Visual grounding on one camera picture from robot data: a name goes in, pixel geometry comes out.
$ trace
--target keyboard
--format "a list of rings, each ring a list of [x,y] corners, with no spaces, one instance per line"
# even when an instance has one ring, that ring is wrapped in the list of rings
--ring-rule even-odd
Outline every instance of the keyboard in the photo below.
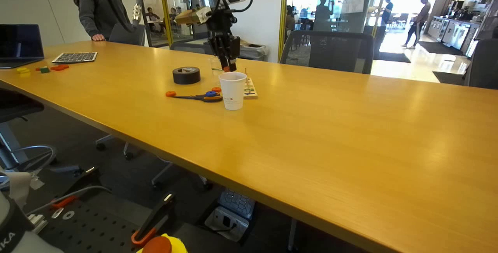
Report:
[[[86,63],[94,61],[95,53],[62,53],[52,63]]]

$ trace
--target plastic cup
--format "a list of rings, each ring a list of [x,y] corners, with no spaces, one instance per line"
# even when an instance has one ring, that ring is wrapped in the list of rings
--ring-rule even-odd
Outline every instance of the plastic cup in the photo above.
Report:
[[[247,75],[240,72],[226,72],[218,77],[223,93],[224,107],[232,111],[242,108]]]

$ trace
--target floor mat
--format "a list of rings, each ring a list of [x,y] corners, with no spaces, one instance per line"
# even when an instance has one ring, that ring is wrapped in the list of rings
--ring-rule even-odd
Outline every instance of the floor mat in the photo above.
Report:
[[[454,56],[463,56],[464,53],[454,47],[446,47],[440,42],[418,42],[426,51],[432,54],[452,54]]]
[[[384,53],[380,52],[379,56],[375,58],[376,60],[387,60],[387,61],[397,61],[400,63],[411,63],[409,58],[406,57],[405,54],[397,54],[397,53]]]
[[[454,73],[446,73],[446,72],[437,72],[437,71],[432,71],[434,75],[436,75],[436,78],[441,82],[441,83],[450,83],[450,84],[457,84],[460,86],[463,86],[464,80],[462,74],[454,74]]]

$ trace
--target wooden table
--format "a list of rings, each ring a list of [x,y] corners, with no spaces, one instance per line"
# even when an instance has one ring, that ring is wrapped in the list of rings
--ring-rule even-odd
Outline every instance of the wooden table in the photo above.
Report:
[[[34,70],[63,51],[99,53]],[[110,42],[45,54],[0,81],[368,251],[498,251],[498,91],[239,60],[260,96],[228,111],[164,95],[217,86],[204,54]],[[187,66],[202,81],[174,84]]]

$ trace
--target gray hoodie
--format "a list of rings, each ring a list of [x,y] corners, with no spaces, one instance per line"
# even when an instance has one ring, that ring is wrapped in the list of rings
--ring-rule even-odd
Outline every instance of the gray hoodie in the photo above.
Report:
[[[121,19],[130,23],[130,19],[125,14],[123,2],[112,0],[112,3],[117,8]],[[102,34],[106,40],[109,40],[112,28],[118,23],[107,0],[98,0],[97,7],[95,7],[94,0],[80,0],[80,22],[90,37]]]

